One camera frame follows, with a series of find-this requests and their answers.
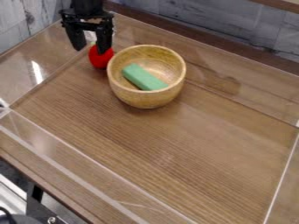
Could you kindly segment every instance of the gray wall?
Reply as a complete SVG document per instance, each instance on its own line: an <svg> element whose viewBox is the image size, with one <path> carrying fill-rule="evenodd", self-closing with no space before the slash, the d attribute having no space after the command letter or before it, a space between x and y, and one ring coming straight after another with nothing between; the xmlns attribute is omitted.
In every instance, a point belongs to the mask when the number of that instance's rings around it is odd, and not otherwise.
<svg viewBox="0 0 299 224"><path fill-rule="evenodd" d="M299 15L248 0L112 0L299 60ZM53 21L70 0L0 0L0 52Z"/></svg>

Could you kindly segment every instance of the bowl rim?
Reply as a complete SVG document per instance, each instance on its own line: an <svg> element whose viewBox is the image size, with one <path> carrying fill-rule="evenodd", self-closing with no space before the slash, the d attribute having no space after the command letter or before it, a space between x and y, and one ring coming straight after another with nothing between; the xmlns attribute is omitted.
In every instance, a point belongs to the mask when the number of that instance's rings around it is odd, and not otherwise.
<svg viewBox="0 0 299 224"><path fill-rule="evenodd" d="M169 85L168 87L165 88L161 88L161 89L157 89L157 90L152 90L152 91L148 91L148 90L138 90L138 89L132 89L129 87L124 87L122 85L118 84L118 82L116 81L113 75L112 75L112 64L113 64L113 61L116 60L116 58L124 54L125 52L130 51L132 49L134 48L140 48L140 47L154 47L154 48L160 48L160 49L164 49L165 51L170 52L173 54L173 56L178 59L180 63L181 63L181 73L180 73L180 77L177 79L177 81ZM106 65L106 76L109 78L109 80L113 82L114 85L117 85L120 88L122 88L124 90L129 91L129 92L133 92L133 93L144 93L144 94L154 94L154 93L160 93L168 89L170 89L172 87L174 87L181 81L182 79L185 78L185 71L186 71L186 68L185 68L185 62L184 62L184 59L181 57L181 55L172 49L169 49L168 47L164 47L164 46L160 46L160 45L133 45L133 46L129 46L128 48L122 49L120 52L116 53L116 56L110 59L110 61L108 62L108 65Z"/></svg>

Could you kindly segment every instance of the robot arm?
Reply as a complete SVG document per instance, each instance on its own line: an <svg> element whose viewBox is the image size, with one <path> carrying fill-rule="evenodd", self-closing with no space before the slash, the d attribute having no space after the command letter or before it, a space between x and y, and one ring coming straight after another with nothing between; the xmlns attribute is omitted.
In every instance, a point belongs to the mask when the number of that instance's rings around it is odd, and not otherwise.
<svg viewBox="0 0 299 224"><path fill-rule="evenodd" d="M113 14L102 10L102 0L72 0L70 8L61 10L60 16L73 48L77 51L84 48L86 40L82 31L92 31L97 36L97 54L104 54L112 46ZM100 22L82 22L92 18L100 18Z"/></svg>

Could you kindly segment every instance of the red object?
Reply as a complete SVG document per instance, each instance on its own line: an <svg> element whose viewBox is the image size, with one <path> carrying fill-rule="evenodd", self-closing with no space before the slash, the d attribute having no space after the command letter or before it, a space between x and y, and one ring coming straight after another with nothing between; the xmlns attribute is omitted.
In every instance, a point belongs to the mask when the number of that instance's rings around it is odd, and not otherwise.
<svg viewBox="0 0 299 224"><path fill-rule="evenodd" d="M93 67L104 69L108 67L108 62L112 59L114 53L109 48L102 54L98 54L97 46L93 45L88 51L88 59Z"/></svg>

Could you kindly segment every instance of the green sponge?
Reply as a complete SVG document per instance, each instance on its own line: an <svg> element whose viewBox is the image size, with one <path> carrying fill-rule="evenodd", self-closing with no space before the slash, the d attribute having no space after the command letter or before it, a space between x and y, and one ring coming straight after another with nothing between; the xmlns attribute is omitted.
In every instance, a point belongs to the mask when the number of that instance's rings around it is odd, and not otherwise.
<svg viewBox="0 0 299 224"><path fill-rule="evenodd" d="M156 79L137 64L130 64L121 72L124 77L141 90L157 90L168 87L168 85Z"/></svg>

